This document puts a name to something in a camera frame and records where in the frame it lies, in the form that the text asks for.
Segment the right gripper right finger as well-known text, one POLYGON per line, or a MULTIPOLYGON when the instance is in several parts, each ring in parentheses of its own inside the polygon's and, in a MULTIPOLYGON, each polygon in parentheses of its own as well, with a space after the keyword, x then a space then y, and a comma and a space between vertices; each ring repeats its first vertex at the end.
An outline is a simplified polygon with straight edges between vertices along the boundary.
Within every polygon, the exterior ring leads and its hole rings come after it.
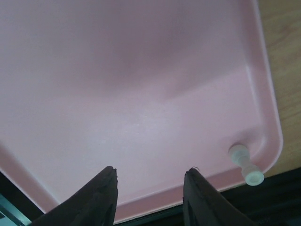
POLYGON ((183 218, 186 226, 253 226, 195 168, 185 173, 183 218))

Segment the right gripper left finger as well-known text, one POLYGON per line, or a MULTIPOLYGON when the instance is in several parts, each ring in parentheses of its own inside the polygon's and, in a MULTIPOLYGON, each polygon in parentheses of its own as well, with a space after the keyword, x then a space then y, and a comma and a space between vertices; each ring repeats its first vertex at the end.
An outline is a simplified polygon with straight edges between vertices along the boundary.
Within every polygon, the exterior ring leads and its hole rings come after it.
POLYGON ((69 199, 34 220, 32 225, 112 226, 117 199, 117 170, 108 166, 69 199))

